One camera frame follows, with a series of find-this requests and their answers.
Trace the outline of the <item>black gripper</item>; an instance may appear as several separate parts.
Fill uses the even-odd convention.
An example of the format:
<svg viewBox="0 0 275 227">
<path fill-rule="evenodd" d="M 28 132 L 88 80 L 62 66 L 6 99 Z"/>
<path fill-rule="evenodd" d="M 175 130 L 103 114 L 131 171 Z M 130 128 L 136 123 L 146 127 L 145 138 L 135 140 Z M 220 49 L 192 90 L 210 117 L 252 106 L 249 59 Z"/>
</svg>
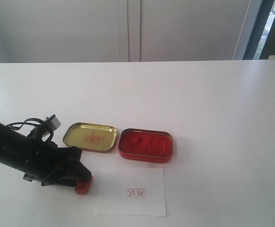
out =
<svg viewBox="0 0 275 227">
<path fill-rule="evenodd" d="M 76 187 L 77 181 L 89 182 L 91 172 L 80 162 L 82 150 L 77 147 L 59 148 L 33 139 L 21 142 L 24 176 L 29 182 L 39 181 L 43 186 Z"/>
</svg>

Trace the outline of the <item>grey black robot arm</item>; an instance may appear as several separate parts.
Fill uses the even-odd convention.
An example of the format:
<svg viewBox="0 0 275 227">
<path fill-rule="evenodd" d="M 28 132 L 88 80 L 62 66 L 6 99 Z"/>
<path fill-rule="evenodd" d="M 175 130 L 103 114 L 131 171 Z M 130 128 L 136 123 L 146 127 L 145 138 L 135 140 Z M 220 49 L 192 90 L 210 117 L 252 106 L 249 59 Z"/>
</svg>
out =
<svg viewBox="0 0 275 227">
<path fill-rule="evenodd" d="M 45 120 L 0 123 L 0 163 L 23 172 L 29 182 L 73 187 L 77 194 L 87 194 L 92 173 L 80 161 L 81 149 L 59 148 L 52 141 L 59 127 L 54 114 Z"/>
</svg>

